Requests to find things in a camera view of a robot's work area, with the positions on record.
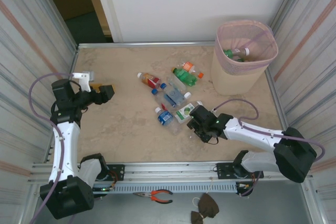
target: robotic arm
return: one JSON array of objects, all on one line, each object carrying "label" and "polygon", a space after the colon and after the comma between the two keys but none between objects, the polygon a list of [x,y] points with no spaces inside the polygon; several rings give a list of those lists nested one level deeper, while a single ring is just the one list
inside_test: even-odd
[{"label": "robotic arm", "polygon": [[237,118],[220,114],[216,117],[199,105],[191,113],[192,119],[187,126],[205,143],[212,137],[227,140],[239,140],[263,149],[264,153],[241,151],[234,160],[234,172],[238,177],[256,171],[281,172],[291,181],[304,181],[317,156],[309,143],[286,139],[286,136],[303,138],[299,131],[289,127],[286,131],[270,130],[252,124],[243,123]]},{"label": "robotic arm", "polygon": [[[74,73],[79,79],[79,91],[72,89],[72,80],[61,79],[52,84],[56,101],[51,107],[51,118],[62,133],[59,139],[54,129],[55,156],[49,184],[40,188],[44,200],[56,181],[58,166],[63,159],[63,167],[55,190],[46,205],[55,219],[60,219],[93,208],[92,187],[96,178],[104,178],[108,168],[101,154],[94,154],[82,159],[80,169],[77,167],[77,140],[80,130],[82,110],[91,104],[103,104],[114,95],[112,86],[100,86],[99,92],[89,85],[89,73]],[[64,156],[61,156],[61,144],[64,142]]]}]

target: trash can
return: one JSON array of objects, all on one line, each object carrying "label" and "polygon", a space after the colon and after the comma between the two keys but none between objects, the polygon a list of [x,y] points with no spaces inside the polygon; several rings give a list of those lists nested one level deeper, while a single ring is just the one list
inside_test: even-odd
[{"label": "trash can", "polygon": [[[228,58],[227,49],[248,48],[247,62]],[[249,91],[278,54],[271,29],[254,20],[226,22],[217,30],[211,68],[212,82],[222,95]]]}]

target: brown cloth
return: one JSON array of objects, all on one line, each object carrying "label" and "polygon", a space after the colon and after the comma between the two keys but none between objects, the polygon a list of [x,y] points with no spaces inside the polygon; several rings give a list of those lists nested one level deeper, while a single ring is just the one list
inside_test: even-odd
[{"label": "brown cloth", "polygon": [[219,213],[219,207],[209,194],[203,194],[198,202],[198,210],[200,212],[191,212],[192,224],[203,224],[206,217],[214,218]]}]

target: beige tabletop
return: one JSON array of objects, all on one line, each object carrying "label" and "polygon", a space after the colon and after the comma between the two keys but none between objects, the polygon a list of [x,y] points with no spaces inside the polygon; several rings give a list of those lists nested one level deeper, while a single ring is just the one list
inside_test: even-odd
[{"label": "beige tabletop", "polygon": [[[186,58],[204,72],[202,80],[188,90],[190,101],[202,101],[211,110],[231,98],[243,98],[256,105],[260,117],[253,124],[280,129],[278,115],[265,75],[248,93],[225,97],[219,95],[211,81],[213,47],[139,47],[86,48],[79,52],[75,72],[93,70],[95,82],[112,84],[115,95],[106,104],[91,105],[83,114],[78,141],[78,161],[101,153],[107,162],[178,162],[232,160],[241,150],[258,151],[240,141],[219,140],[217,145],[190,139],[191,130],[173,136],[160,125],[154,112],[158,106],[151,89],[137,78],[148,72],[166,80],[178,60]],[[241,102],[231,102],[219,113],[235,117],[254,116],[254,110]]]}]

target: pliers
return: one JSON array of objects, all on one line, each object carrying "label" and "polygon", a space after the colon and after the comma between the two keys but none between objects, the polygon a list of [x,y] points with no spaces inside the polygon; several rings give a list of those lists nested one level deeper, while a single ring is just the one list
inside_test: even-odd
[{"label": "pliers", "polygon": [[154,196],[155,194],[159,194],[159,193],[165,193],[165,194],[170,194],[170,195],[173,194],[171,191],[165,190],[165,189],[160,189],[160,190],[157,190],[157,191],[151,191],[150,193],[138,192],[138,193],[133,193],[133,194],[138,195],[140,197],[151,198],[151,200],[154,200],[154,201],[156,201],[157,203],[160,203],[160,204],[169,204],[169,203],[173,202],[171,199],[170,200],[161,200],[161,199],[158,199]]}]

